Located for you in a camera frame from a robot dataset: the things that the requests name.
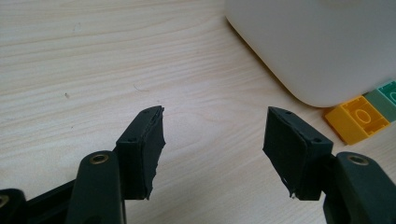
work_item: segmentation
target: screw hole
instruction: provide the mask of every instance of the screw hole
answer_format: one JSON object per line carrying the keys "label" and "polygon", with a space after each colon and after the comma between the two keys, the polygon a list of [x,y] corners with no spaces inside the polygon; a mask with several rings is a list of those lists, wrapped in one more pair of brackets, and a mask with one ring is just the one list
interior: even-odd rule
{"label": "screw hole", "polygon": [[8,195],[0,195],[0,208],[5,206],[9,201]]}
{"label": "screw hole", "polygon": [[350,155],[347,158],[357,165],[368,165],[369,164],[369,162],[366,159],[364,159],[363,157],[360,157],[360,156]]}
{"label": "screw hole", "polygon": [[93,157],[90,158],[90,163],[96,165],[96,164],[100,164],[103,163],[105,161],[108,160],[108,156],[105,154],[99,154],[99,155],[95,155]]}

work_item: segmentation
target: white object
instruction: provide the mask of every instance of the white object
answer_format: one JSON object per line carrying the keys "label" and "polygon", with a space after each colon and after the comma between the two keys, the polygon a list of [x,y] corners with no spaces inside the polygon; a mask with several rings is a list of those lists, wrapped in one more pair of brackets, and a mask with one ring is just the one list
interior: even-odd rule
{"label": "white object", "polygon": [[226,16],[301,101],[338,105],[396,78],[395,0],[226,0]]}

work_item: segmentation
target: lego brick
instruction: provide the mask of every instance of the lego brick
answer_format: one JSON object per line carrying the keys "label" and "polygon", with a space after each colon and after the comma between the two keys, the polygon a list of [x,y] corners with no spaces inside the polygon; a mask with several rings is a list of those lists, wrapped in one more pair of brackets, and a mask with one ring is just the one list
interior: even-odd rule
{"label": "lego brick", "polygon": [[396,120],[396,81],[391,81],[381,87],[364,94],[389,122]]}
{"label": "lego brick", "polygon": [[363,96],[336,106],[325,115],[325,119],[348,145],[389,126],[389,122]]}

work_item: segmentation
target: black 3d printed part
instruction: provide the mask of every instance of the black 3d printed part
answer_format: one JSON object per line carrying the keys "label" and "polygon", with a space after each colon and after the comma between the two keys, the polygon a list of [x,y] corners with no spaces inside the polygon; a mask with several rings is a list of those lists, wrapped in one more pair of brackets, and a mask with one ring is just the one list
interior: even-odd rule
{"label": "black 3d printed part", "polygon": [[263,151],[282,182],[302,201],[316,201],[322,191],[322,162],[332,155],[332,141],[295,114],[268,107]]}
{"label": "black 3d printed part", "polygon": [[350,216],[348,223],[396,223],[396,187],[378,163],[353,152],[340,152],[336,158],[335,182]]}
{"label": "black 3d printed part", "polygon": [[98,151],[78,167],[65,224],[125,223],[116,153]]}
{"label": "black 3d printed part", "polygon": [[123,199],[149,199],[164,145],[163,107],[141,111],[114,148],[119,158]]}
{"label": "black 3d printed part", "polygon": [[26,200],[19,189],[0,190],[0,223],[14,224],[26,222]]}

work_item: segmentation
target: wood grain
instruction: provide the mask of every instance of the wood grain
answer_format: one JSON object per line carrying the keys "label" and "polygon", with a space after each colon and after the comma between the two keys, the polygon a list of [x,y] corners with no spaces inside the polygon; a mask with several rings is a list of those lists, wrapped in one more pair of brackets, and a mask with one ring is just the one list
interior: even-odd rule
{"label": "wood grain", "polygon": [[233,30],[222,0],[0,2],[0,189],[31,199],[111,150],[162,105],[166,146],[151,199],[128,223],[325,223],[288,196],[262,152],[266,108],[297,113],[334,153],[377,160],[396,180],[395,125],[346,147]]}

